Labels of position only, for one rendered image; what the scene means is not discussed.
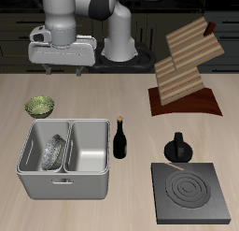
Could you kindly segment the green bowl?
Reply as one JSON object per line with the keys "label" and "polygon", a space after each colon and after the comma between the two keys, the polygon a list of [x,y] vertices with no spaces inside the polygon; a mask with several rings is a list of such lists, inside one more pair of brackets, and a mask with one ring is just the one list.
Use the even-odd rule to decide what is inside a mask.
{"label": "green bowl", "polygon": [[54,100],[48,96],[36,96],[24,104],[25,111],[33,118],[47,118],[54,108]]}

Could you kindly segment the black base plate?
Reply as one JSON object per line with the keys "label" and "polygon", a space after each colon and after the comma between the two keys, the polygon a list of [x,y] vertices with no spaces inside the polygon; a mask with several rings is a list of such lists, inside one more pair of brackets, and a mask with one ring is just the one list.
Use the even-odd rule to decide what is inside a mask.
{"label": "black base plate", "polygon": [[126,62],[113,62],[102,55],[105,44],[97,43],[95,50],[95,64],[88,66],[92,74],[147,74],[156,62],[155,54],[150,51],[143,42],[136,42],[135,48],[138,54]]}

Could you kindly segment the wooden slat tray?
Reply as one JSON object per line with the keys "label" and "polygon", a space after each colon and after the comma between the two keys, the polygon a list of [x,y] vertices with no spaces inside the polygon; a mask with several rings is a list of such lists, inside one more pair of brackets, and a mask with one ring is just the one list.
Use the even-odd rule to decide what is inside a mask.
{"label": "wooden slat tray", "polygon": [[209,113],[221,116],[198,65],[224,53],[213,34],[216,25],[204,17],[166,36],[171,55],[154,65],[157,87],[148,90],[151,115]]}

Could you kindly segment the white two-bin basket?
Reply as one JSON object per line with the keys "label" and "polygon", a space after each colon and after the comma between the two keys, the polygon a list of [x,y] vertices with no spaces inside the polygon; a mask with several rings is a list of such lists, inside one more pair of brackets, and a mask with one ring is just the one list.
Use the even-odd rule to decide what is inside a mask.
{"label": "white two-bin basket", "polygon": [[[41,168],[54,135],[66,141],[56,170]],[[37,119],[24,141],[16,172],[32,199],[103,199],[107,195],[110,121],[107,119]]]}

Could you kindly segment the round black knob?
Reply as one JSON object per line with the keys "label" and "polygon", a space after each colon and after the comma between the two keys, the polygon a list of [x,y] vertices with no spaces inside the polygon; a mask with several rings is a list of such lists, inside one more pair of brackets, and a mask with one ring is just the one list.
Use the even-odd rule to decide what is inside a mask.
{"label": "round black knob", "polygon": [[175,132],[174,139],[164,147],[164,156],[172,163],[187,163],[192,154],[192,148],[184,141],[181,132]]}

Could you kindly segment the black speckled bowl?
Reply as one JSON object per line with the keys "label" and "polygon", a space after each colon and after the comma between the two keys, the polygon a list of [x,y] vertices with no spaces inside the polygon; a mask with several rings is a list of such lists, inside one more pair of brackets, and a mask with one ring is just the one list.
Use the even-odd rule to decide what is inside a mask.
{"label": "black speckled bowl", "polygon": [[65,143],[66,141],[58,134],[48,141],[42,155],[41,168],[43,170],[56,170],[61,167]]}

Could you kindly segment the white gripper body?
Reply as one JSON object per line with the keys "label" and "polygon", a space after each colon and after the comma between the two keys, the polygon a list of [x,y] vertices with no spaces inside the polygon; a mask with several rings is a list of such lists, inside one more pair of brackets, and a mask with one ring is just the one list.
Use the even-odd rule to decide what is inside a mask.
{"label": "white gripper body", "polygon": [[46,42],[31,42],[28,55],[34,64],[93,66],[96,48],[97,41],[94,37],[77,35],[76,42],[60,49]]}

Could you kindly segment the dark wine bottle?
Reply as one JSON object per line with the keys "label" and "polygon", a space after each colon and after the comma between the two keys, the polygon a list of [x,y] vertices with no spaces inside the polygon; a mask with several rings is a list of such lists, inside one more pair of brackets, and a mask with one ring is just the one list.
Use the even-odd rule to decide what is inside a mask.
{"label": "dark wine bottle", "polygon": [[127,140],[122,129],[123,118],[119,116],[117,118],[117,133],[113,139],[113,154],[117,159],[123,159],[127,152]]}

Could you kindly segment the dark grey stove plate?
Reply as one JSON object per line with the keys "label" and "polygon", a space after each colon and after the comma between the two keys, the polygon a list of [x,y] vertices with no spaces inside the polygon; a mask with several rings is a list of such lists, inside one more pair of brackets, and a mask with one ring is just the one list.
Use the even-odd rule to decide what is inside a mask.
{"label": "dark grey stove plate", "polygon": [[152,163],[157,224],[229,224],[212,163]]}

